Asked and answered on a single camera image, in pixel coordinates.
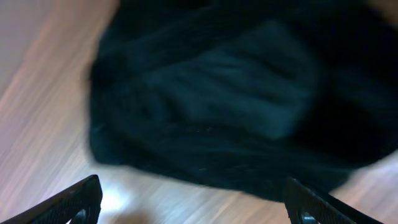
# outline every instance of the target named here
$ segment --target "crumpled garment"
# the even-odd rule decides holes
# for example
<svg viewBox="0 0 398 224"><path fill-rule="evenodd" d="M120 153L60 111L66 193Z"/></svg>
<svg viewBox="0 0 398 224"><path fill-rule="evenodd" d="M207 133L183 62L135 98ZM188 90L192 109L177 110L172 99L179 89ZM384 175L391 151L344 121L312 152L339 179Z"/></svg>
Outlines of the crumpled garment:
<svg viewBox="0 0 398 224"><path fill-rule="evenodd" d="M282 200L397 148L396 31L362 1L121 1L91 73L90 151Z"/></svg>

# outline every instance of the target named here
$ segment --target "floor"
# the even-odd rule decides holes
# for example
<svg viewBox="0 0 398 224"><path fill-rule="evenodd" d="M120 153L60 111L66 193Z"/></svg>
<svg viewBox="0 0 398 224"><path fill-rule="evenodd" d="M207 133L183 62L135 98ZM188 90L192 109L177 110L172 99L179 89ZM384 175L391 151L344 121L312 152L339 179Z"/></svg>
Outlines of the floor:
<svg viewBox="0 0 398 224"><path fill-rule="evenodd" d="M98 174L99 223L289 223L284 205L128 168L86 153L85 70L114 0L0 1L0 222ZM334 195L398 223L398 154Z"/></svg>

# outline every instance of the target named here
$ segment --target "dark cloth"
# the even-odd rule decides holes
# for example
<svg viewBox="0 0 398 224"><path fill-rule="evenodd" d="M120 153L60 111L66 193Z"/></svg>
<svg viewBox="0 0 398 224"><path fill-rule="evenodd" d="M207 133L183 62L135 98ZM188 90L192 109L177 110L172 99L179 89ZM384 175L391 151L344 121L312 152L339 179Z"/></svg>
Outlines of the dark cloth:
<svg viewBox="0 0 398 224"><path fill-rule="evenodd" d="M397 147L398 38L361 1L176 2L122 0L99 42L98 162L281 201Z"/></svg>

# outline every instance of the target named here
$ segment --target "wooden floor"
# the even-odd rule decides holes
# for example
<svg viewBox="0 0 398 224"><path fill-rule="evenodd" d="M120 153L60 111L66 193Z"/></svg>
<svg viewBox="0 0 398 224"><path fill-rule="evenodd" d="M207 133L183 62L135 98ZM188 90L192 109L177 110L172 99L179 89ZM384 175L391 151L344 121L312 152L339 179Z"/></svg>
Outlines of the wooden floor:
<svg viewBox="0 0 398 224"><path fill-rule="evenodd" d="M85 69L113 10L113 0L0 1L0 222L98 174L100 223L289 223L279 203L91 160ZM398 155L335 195L398 223Z"/></svg>

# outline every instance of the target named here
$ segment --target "dark green fabric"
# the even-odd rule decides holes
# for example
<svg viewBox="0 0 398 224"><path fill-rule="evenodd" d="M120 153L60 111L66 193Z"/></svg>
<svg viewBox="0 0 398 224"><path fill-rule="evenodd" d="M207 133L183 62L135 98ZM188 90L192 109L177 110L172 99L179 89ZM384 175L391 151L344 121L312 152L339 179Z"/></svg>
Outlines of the dark green fabric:
<svg viewBox="0 0 398 224"><path fill-rule="evenodd" d="M104 164L281 201L397 146L395 31L361 3L121 1L90 74Z"/></svg>

